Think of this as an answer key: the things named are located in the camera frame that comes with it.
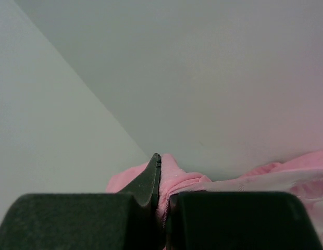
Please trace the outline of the pink pillowcase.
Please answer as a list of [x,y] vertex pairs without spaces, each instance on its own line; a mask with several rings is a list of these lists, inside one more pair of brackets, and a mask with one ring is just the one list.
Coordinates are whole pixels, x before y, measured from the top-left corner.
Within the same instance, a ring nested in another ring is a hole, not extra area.
[[185,172],[170,154],[161,159],[157,217],[166,219],[171,195],[181,191],[283,191],[304,204],[317,230],[323,230],[323,151],[309,153],[285,163],[259,166],[242,176],[211,181],[198,172]]

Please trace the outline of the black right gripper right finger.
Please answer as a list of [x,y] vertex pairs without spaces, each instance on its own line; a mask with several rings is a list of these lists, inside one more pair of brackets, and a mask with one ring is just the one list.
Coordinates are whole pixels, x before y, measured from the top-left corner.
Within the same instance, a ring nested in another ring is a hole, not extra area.
[[284,192],[181,192],[166,249],[323,249],[301,201]]

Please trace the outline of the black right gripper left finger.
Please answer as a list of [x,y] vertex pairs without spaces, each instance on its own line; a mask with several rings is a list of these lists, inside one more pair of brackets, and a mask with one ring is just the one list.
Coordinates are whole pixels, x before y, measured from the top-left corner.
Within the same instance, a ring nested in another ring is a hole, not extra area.
[[0,225],[0,249],[159,249],[162,159],[117,193],[25,194]]

